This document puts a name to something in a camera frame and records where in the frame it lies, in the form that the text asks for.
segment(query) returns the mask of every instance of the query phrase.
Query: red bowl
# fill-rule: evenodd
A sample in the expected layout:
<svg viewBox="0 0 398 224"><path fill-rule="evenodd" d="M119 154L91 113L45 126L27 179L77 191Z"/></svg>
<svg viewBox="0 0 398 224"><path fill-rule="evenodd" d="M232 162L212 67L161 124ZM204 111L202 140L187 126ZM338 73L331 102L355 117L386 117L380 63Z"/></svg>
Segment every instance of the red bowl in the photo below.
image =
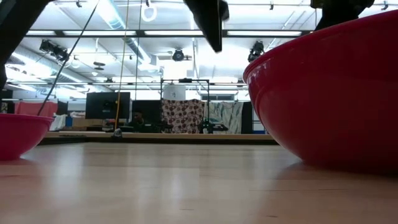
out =
<svg viewBox="0 0 398 224"><path fill-rule="evenodd" d="M244 80L263 125L304 161L398 170L398 11L320 30L250 64Z"/></svg>
<svg viewBox="0 0 398 224"><path fill-rule="evenodd" d="M0 160L18 159L43 140L53 118L0 114Z"/></svg>

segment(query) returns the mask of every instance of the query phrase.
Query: wooden table surface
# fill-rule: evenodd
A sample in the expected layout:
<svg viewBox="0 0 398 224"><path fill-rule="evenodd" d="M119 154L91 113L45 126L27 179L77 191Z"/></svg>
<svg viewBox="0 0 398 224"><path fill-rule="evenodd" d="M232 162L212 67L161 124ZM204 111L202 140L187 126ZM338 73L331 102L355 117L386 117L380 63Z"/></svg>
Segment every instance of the wooden table surface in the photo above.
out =
<svg viewBox="0 0 398 224"><path fill-rule="evenodd" d="M398 222L398 180L280 146L85 143L0 162L1 224Z"/></svg>

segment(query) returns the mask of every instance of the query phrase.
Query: rope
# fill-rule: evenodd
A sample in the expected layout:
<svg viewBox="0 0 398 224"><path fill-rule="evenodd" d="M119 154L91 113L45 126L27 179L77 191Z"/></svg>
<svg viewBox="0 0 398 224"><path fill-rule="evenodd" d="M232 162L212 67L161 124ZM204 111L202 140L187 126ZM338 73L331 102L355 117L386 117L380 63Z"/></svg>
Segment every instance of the rope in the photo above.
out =
<svg viewBox="0 0 398 224"><path fill-rule="evenodd" d="M123 78L123 67L124 67L124 56L126 54L126 37L127 37L127 25L129 22L129 8L130 8L130 0L127 0L127 13L126 13L126 26L124 28L124 44L123 44L123 56L122 56L122 67L120 71L120 81L119 81L119 93L118 93L118 107L116 110L116 119L115 119L115 125L114 128L115 130L118 128L118 121L119 121L119 110L120 110L120 95L121 95L121 89L122 89L122 78Z"/></svg>
<svg viewBox="0 0 398 224"><path fill-rule="evenodd" d="M83 36L83 33L85 32L85 30L86 30L86 28L87 28L87 26L88 26L88 23L90 23L91 18L93 17L94 12L95 12L96 9L97 9L98 3L100 3L100 0L98 0L97 4L95 5L95 7L94 7L94 9L93 9L93 12L91 13L90 17L88 18L88 20L87 20L87 22L86 22L86 24L85 24L83 30L81 30L81 33L80 33L80 35L79 35L79 38L77 38L77 40L76 40L75 44L73 45L72 49L70 50L70 52L69 52L67 58L70 58L70 56L72 55L72 52L74 51L74 49L75 49L76 46L77 46L77 43L79 43L81 37ZM49 100L50 95L51 95L52 91L54 90L54 87L55 87L55 85L57 84L58 79L60 78L62 69L65 67L65 65L66 65L67 62L68 62L68 60L65 60L65 61L63 62L63 64L62 64L62 66L60 67L60 70L58 71L57 76L55 77L55 80L54 80L54 82L52 83L51 89L50 89L49 93L47 94L47 96L45 97L45 99L44 99L44 101L43 101L43 103L42 103L42 106L40 107L39 112L37 113L37 116L40 116L40 114L42 113L42 110L43 110L43 108L44 108L44 105L45 105L45 103Z"/></svg>

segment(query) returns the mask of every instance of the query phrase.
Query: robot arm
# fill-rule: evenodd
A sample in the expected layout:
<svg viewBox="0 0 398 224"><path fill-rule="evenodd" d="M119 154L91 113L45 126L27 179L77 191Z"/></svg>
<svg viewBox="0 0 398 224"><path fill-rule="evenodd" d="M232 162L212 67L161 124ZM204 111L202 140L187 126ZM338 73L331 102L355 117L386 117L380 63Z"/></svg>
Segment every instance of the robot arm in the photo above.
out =
<svg viewBox="0 0 398 224"><path fill-rule="evenodd" d="M52 0L3 0L0 2L0 99L7 81L4 68L30 27Z"/></svg>

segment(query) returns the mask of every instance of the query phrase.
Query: spotlight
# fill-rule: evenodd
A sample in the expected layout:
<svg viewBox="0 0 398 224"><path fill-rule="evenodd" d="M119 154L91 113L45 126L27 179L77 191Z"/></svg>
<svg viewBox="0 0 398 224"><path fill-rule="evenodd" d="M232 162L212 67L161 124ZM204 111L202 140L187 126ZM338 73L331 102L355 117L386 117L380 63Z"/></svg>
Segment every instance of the spotlight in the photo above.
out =
<svg viewBox="0 0 398 224"><path fill-rule="evenodd" d="M114 83L112 78L106 78L105 83Z"/></svg>
<svg viewBox="0 0 398 224"><path fill-rule="evenodd" d="M69 60L68 49L65 49L61 46L57 46L51 43L49 40L42 40L39 50L41 50L45 54L50 54L60 62Z"/></svg>
<svg viewBox="0 0 398 224"><path fill-rule="evenodd" d="M256 43L253 45L253 48L250 49L248 61L254 61L255 59L259 58L262 53L264 53L264 44L262 44L262 41L256 41Z"/></svg>
<svg viewBox="0 0 398 224"><path fill-rule="evenodd" d="M184 60L184 53L182 52L182 49L175 49L172 58L175 62L181 62L182 60Z"/></svg>

